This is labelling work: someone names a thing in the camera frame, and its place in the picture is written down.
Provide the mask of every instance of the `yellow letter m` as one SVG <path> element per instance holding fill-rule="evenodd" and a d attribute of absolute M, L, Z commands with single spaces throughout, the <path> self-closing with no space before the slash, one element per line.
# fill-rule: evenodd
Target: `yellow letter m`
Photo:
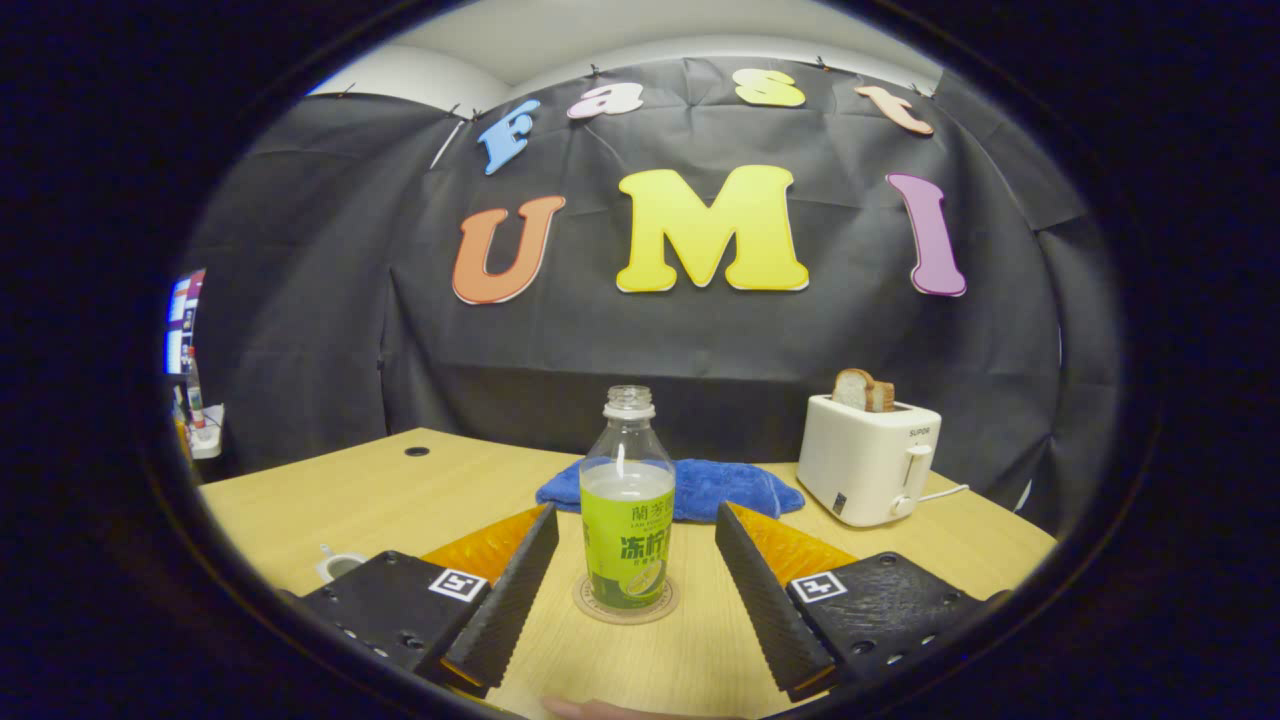
<path fill-rule="evenodd" d="M 676 284 L 663 259 L 663 237 L 698 287 L 707 287 L 730 238 L 737 256 L 724 279 L 739 290 L 804 290 L 809 270 L 796 260 L 787 220 L 791 173 L 773 165 L 742 165 L 724 179 L 708 208 L 676 170 L 645 170 L 622 178 L 631 196 L 631 261 L 618 273 L 622 292 L 662 292 Z"/>

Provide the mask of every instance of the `white cable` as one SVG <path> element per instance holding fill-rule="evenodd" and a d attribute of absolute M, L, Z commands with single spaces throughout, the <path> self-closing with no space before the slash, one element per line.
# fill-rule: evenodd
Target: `white cable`
<path fill-rule="evenodd" d="M 934 498 L 938 498 L 938 497 L 945 497 L 945 496 L 948 496 L 948 495 L 951 495 L 954 492 L 960 492 L 963 489 L 969 489 L 969 486 L 956 486 L 956 487 L 954 487 L 951 489 L 945 489 L 942 492 L 936 492 L 933 495 L 927 495 L 927 496 L 922 497 L 920 500 L 916 500 L 916 502 L 924 502 L 925 500 L 934 500 Z"/>
<path fill-rule="evenodd" d="M 458 124 L 453 126 L 453 132 L 451 132 L 449 137 L 445 138 L 444 145 L 442 145 L 440 150 L 436 151 L 435 158 L 431 159 L 431 164 L 428 165 L 426 169 L 430 170 L 430 169 L 435 168 L 435 163 L 439 161 L 440 155 L 444 155 L 444 149 L 448 147 L 451 142 L 453 142 L 453 136 L 458 135 L 458 128 L 461 128 L 465 124 L 467 124 L 466 120 L 458 120 Z"/>

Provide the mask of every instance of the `coaster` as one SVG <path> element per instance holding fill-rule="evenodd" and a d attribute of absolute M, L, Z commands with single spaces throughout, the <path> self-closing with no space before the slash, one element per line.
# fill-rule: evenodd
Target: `coaster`
<path fill-rule="evenodd" d="M 614 610 L 596 602 L 595 596 L 591 594 L 590 579 L 582 575 L 573 583 L 573 602 L 588 616 L 603 623 L 612 625 L 643 625 L 669 615 L 676 609 L 676 603 L 680 602 L 680 593 L 676 592 L 676 584 L 671 582 L 671 575 L 667 575 L 662 583 L 662 594 L 649 607 Z"/>

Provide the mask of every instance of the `plastic bottle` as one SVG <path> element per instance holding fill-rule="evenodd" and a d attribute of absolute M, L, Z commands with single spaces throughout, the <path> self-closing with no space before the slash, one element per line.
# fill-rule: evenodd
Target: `plastic bottle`
<path fill-rule="evenodd" d="M 182 456 L 191 462 L 191 438 L 187 437 L 187 414 L 182 411 L 182 391 L 177 387 L 173 388 L 173 424 L 174 429 L 178 430 L 178 446 L 182 448 Z"/>
<path fill-rule="evenodd" d="M 196 346 L 187 346 L 187 405 L 191 406 L 191 424 L 197 430 L 205 427 L 205 401 L 200 397 L 200 372 L 196 370 Z"/>
<path fill-rule="evenodd" d="M 586 569 L 596 602 L 637 610 L 662 597 L 676 466 L 657 433 L 649 388 L 609 388 L 608 425 L 579 466 Z"/>

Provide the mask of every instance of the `computer screen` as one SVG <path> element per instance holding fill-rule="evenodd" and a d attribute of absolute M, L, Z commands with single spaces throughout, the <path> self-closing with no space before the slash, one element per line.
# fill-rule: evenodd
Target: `computer screen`
<path fill-rule="evenodd" d="M 169 295 L 169 323 L 165 329 L 164 372 L 170 375 L 187 374 L 187 348 L 196 329 L 196 305 L 200 288 L 205 284 L 205 269 L 187 273 L 173 283 Z"/>

